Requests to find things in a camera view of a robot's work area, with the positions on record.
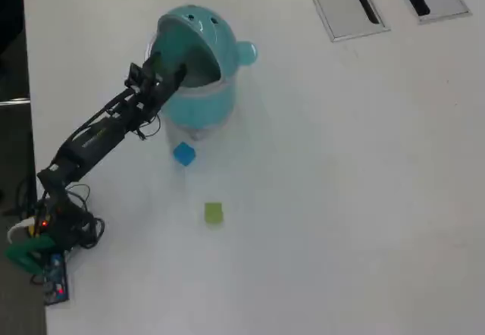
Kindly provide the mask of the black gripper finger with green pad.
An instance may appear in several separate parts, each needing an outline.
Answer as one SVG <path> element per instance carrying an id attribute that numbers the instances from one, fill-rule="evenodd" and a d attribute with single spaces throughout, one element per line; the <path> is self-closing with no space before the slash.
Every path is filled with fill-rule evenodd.
<path id="1" fill-rule="evenodd" d="M 173 73 L 174 89 L 179 89 L 187 74 L 186 64 L 180 64 Z"/>
<path id="2" fill-rule="evenodd" d="M 160 52 L 153 52 L 150 54 L 149 73 L 154 80 L 163 80 L 163 67 Z"/>

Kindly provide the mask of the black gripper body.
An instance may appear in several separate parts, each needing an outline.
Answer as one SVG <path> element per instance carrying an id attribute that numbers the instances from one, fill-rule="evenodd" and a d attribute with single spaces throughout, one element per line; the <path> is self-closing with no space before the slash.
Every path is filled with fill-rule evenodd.
<path id="1" fill-rule="evenodd" d="M 148 122 L 177 91 L 173 73 L 163 72 L 163 80 L 154 80 L 149 67 L 130 65 L 130 122 Z"/>

